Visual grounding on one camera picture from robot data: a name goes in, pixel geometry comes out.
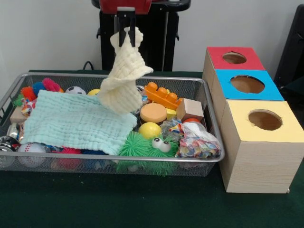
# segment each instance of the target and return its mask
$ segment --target mint green muslin cloth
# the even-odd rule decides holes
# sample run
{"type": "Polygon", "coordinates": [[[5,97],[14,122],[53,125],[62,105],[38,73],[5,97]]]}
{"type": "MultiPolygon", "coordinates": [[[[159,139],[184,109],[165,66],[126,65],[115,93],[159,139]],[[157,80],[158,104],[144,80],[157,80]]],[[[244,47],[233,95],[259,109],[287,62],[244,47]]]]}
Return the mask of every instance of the mint green muslin cloth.
{"type": "Polygon", "coordinates": [[[97,96],[40,90],[36,107],[25,122],[21,143],[44,143],[117,155],[136,123],[134,115],[114,113],[101,105],[97,96]]]}

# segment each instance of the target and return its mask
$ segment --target wooden cube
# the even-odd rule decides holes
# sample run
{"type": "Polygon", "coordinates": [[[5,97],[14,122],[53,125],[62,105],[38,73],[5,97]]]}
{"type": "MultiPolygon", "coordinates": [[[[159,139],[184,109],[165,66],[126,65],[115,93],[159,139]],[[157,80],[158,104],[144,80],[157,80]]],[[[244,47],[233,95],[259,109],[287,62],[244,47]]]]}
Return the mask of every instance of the wooden cube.
{"type": "Polygon", "coordinates": [[[182,122],[189,118],[196,118],[202,121],[204,114],[201,102],[184,98],[176,109],[176,116],[182,122]]]}
{"type": "Polygon", "coordinates": [[[264,70],[216,70],[211,96],[219,126],[226,99],[284,100],[264,70]]]}
{"type": "Polygon", "coordinates": [[[207,47],[203,79],[212,91],[215,70],[265,70],[250,47],[207,47]]]}
{"type": "Polygon", "coordinates": [[[287,102],[227,100],[221,133],[227,192],[287,192],[304,157],[304,131],[287,102]]]}
{"type": "Polygon", "coordinates": [[[16,107],[13,114],[10,116],[11,123],[20,123],[27,120],[27,117],[21,113],[21,107],[16,107]]]}

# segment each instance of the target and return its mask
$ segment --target yellow box top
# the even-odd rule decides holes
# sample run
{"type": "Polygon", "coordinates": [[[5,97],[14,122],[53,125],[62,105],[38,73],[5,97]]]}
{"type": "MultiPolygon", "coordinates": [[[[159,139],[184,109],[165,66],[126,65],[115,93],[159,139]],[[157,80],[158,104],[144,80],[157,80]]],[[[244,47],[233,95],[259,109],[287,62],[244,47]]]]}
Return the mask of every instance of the yellow box top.
{"type": "Polygon", "coordinates": [[[304,131],[286,101],[227,103],[242,141],[304,143],[304,131]]]}

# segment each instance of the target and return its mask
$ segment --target white ball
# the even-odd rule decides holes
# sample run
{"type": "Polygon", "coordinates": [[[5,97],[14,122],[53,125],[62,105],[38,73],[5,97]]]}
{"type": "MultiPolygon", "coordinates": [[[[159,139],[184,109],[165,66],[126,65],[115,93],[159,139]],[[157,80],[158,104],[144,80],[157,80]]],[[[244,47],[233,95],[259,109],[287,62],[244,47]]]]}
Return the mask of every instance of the white ball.
{"type": "Polygon", "coordinates": [[[128,167],[129,172],[136,172],[138,170],[138,165],[132,165],[128,167]]]}
{"type": "MultiPolygon", "coordinates": [[[[34,152],[34,153],[46,153],[46,149],[39,143],[27,143],[19,147],[18,152],[34,152]]],[[[18,157],[21,165],[29,168],[36,168],[40,166],[46,158],[42,157],[18,157]]]]}
{"type": "Polygon", "coordinates": [[[83,94],[83,95],[86,95],[86,92],[78,86],[69,87],[66,90],[66,93],[67,94],[83,94]]]}

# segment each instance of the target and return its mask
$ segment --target orange lego block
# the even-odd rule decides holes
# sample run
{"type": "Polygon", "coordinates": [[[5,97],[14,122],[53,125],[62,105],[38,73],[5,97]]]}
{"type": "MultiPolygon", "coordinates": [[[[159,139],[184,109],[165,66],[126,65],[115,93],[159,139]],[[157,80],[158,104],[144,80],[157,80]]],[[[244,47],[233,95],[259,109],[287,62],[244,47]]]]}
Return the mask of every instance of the orange lego block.
{"type": "Polygon", "coordinates": [[[177,95],[175,93],[168,94],[167,89],[163,87],[160,87],[157,90],[157,84],[154,82],[149,82],[148,85],[144,87],[144,89],[147,93],[149,100],[161,104],[166,108],[176,110],[182,102],[182,98],[177,99],[177,95]]]}

